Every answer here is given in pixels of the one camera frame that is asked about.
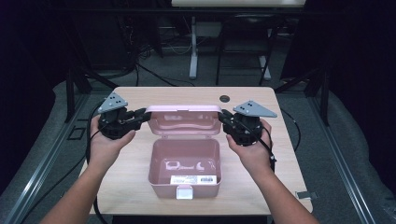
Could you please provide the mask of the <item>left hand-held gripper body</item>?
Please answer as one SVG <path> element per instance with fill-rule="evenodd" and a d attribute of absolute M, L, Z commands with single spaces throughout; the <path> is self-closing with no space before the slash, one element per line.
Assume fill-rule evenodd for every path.
<path fill-rule="evenodd" d="M 121 139 L 131 130 L 140 129 L 140 118 L 127 110 L 128 103 L 117 93 L 111 92 L 97 109 L 99 130 L 110 139 Z"/>

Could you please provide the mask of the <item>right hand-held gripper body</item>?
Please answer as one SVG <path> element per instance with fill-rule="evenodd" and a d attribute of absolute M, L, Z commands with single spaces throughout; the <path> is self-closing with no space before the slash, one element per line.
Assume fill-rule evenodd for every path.
<path fill-rule="evenodd" d="M 230 136 L 237 145 L 250 146 L 262 137 L 261 117 L 276 118 L 277 114 L 253 100 L 233 108 L 233 117 L 229 123 L 233 126 L 233 131 Z"/>

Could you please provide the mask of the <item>pink storage box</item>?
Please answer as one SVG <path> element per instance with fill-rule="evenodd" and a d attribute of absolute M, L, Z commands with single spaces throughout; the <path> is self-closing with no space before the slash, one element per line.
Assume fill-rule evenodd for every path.
<path fill-rule="evenodd" d="M 221 182 L 217 105 L 151 105 L 153 143 L 148 181 L 160 198 L 192 200 L 218 195 Z M 216 185 L 173 185 L 172 175 L 215 175 Z"/>

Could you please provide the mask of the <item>green white medicine box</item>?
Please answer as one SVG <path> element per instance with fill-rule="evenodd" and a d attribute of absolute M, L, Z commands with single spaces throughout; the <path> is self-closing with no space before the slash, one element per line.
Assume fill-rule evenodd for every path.
<path fill-rule="evenodd" d="M 173 185 L 216 185 L 215 175 L 172 175 L 170 183 Z"/>

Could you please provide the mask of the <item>person's left hand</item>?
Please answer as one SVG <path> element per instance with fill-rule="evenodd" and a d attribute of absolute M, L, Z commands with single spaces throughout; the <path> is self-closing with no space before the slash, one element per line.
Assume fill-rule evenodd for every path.
<path fill-rule="evenodd" d="M 112 140 L 99 131 L 99 117 L 91 120 L 90 159 L 88 168 L 106 172 L 120 155 L 120 151 L 127 146 L 135 136 L 135 131 L 129 131 L 121 139 Z"/>

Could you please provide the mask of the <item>person's right hand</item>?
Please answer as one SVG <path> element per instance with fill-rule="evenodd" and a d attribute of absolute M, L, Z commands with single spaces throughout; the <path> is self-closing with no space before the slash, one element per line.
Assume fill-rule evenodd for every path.
<path fill-rule="evenodd" d="M 264 145 L 258 141 L 251 146 L 242 147 L 235 143 L 233 138 L 227 134 L 229 148 L 236 153 L 253 179 L 269 179 L 274 175 L 271 168 L 270 154 L 266 147 L 271 148 L 273 143 L 271 139 L 271 125 L 264 119 L 261 120 L 263 125 L 261 140 Z"/>

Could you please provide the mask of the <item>black metal stand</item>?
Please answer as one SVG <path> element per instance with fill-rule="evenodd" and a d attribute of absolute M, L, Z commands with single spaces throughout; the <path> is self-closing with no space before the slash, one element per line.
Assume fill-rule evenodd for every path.
<path fill-rule="evenodd" d="M 304 80 L 308 81 L 304 89 L 304 95 L 306 97 L 315 97 L 319 93 L 319 117 L 323 123 L 328 126 L 330 75 L 325 69 L 315 68 L 300 77 L 295 77 L 286 84 L 276 88 L 275 93 L 286 91 Z"/>
<path fill-rule="evenodd" d="M 90 94 L 92 92 L 92 85 L 89 82 L 89 78 L 93 78 L 96 81 L 99 81 L 100 83 L 109 87 L 111 90 L 114 90 L 118 87 L 117 84 L 108 80 L 105 77 L 100 76 L 98 73 L 94 72 L 91 68 L 88 68 L 87 66 L 72 66 L 68 70 L 65 80 L 67 105 L 65 122 L 69 122 L 76 113 L 75 88 L 78 88 L 79 92 L 82 94 Z"/>

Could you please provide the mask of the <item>white desk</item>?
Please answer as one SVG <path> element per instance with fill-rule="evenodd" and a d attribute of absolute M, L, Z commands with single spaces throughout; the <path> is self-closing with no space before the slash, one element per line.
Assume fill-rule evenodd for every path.
<path fill-rule="evenodd" d="M 304 7 L 306 0 L 171 0 L 176 9 L 275 9 L 291 10 Z M 198 37 L 215 37 L 219 34 L 220 23 L 217 21 L 198 21 L 191 17 L 191 65 L 190 79 L 197 78 Z"/>

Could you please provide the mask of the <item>grey tape piece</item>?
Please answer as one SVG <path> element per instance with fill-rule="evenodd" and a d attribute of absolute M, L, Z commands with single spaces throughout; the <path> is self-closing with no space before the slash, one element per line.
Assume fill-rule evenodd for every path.
<path fill-rule="evenodd" d="M 297 191 L 296 196 L 298 199 L 307 199 L 307 200 L 315 200 L 318 198 L 318 195 L 315 192 L 311 192 L 311 191 Z"/>

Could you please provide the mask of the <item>black curtain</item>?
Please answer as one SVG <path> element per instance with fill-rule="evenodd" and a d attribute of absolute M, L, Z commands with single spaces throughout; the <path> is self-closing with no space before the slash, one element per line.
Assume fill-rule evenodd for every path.
<path fill-rule="evenodd" d="M 369 161 L 396 196 L 396 0 L 344 0 L 331 90 L 359 124 Z"/>
<path fill-rule="evenodd" d="M 0 194 L 20 169 L 63 81 L 59 40 L 42 0 L 0 0 Z"/>

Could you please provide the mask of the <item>black chair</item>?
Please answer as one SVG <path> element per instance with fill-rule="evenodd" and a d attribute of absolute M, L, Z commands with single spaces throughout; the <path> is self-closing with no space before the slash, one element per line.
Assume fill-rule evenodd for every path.
<path fill-rule="evenodd" d="M 268 80 L 269 62 L 285 19 L 275 14 L 237 14 L 220 28 L 216 84 L 222 70 L 259 69 L 259 84 Z"/>

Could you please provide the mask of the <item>metal floor rail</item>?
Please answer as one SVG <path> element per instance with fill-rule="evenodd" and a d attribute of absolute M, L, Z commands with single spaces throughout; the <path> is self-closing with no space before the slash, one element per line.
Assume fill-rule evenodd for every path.
<path fill-rule="evenodd" d="M 361 193 L 360 187 L 358 186 L 353 174 L 349 169 L 341 148 L 339 147 L 339 144 L 332 133 L 331 127 L 326 125 L 320 116 L 318 101 L 312 97 L 308 97 L 307 101 L 315 114 L 315 118 L 318 121 L 320 129 L 326 136 L 337 172 L 342 179 L 347 195 L 352 202 L 361 223 L 376 224 L 375 218 Z"/>
<path fill-rule="evenodd" d="M 73 130 L 76 116 L 89 97 L 88 94 L 82 94 L 75 98 L 75 112 L 67 122 L 66 100 L 59 98 L 55 101 L 40 135 L 11 183 L 0 196 L 0 224 L 21 224 L 57 160 L 62 143 Z"/>

